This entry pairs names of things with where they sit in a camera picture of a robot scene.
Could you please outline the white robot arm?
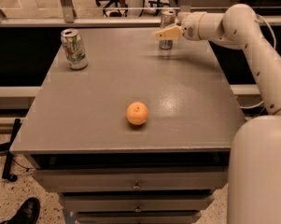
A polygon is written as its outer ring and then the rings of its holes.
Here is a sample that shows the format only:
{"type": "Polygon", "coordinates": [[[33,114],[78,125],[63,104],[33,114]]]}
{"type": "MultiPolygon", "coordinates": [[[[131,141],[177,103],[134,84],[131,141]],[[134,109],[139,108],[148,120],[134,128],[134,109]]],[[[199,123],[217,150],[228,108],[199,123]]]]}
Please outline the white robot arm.
{"type": "Polygon", "coordinates": [[[184,37],[241,50],[267,111],[248,120],[232,140],[227,224],[281,224],[281,56],[260,29],[263,17],[246,4],[177,16],[179,23],[161,28],[156,39],[184,37]]]}

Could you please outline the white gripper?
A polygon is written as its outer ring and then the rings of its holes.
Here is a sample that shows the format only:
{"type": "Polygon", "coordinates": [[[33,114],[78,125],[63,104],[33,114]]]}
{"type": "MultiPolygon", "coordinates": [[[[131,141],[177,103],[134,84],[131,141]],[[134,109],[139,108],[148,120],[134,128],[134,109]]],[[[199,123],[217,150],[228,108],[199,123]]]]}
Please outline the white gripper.
{"type": "Polygon", "coordinates": [[[205,15],[205,12],[179,12],[177,18],[180,21],[180,25],[171,24],[165,28],[161,28],[160,31],[155,33],[157,40],[178,40],[184,36],[188,40],[199,41],[199,27],[200,21],[205,15]]]}

